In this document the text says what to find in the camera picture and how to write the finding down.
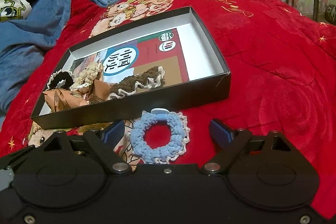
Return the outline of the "brown paper pyramid packet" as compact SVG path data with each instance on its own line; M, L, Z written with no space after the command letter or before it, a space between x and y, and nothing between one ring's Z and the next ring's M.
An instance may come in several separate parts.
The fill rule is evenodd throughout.
M78 91L56 88L44 91L43 95L52 113L88 105Z
M113 83L103 81L103 73L99 72L89 88L89 103L103 102L109 99Z

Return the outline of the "light blue crochet scrunchie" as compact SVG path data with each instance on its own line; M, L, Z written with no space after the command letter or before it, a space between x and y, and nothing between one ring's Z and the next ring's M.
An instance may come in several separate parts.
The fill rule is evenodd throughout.
M132 154L146 164L170 164L187 152L187 116L163 108L143 111L128 138Z

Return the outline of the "cream crochet scrunchie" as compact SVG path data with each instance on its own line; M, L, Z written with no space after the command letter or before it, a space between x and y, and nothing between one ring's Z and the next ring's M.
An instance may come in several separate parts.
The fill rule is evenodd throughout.
M86 66L73 80L71 91L86 93L90 91L94 80L98 79L102 72L102 63L92 62Z

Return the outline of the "black crochet scrunchie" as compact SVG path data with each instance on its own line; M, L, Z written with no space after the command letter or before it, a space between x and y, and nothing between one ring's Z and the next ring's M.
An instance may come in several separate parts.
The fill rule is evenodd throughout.
M68 90L74 84L72 72L63 71L62 69L53 73L47 83L47 90L61 88Z

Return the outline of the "brown crochet scrunchie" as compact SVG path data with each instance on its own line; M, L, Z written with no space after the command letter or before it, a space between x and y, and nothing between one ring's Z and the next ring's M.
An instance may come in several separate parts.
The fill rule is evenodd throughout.
M125 77L118 84L112 85L108 99L122 99L132 96L138 89L159 88L165 84L164 77L165 70L161 66L154 66L143 73Z

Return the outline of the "colourful printed book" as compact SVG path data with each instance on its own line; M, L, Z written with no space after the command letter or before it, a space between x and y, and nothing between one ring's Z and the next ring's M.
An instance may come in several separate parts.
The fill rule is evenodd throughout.
M163 67L165 83L189 81L181 40L176 28L156 32L75 60L70 71L75 77L92 62L102 64L102 78L116 84L152 67Z

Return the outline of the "blue fleece blanket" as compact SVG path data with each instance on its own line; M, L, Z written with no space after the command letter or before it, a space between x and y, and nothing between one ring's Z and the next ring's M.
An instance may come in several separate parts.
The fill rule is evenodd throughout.
M90 0L101 7L108 0ZM26 19L1 23L1 115L51 50L70 18L71 0L37 0Z

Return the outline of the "brown patterned ball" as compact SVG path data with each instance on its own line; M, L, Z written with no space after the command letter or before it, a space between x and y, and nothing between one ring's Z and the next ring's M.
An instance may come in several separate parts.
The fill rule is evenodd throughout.
M332 25L336 25L336 5L328 5L325 10L325 20Z

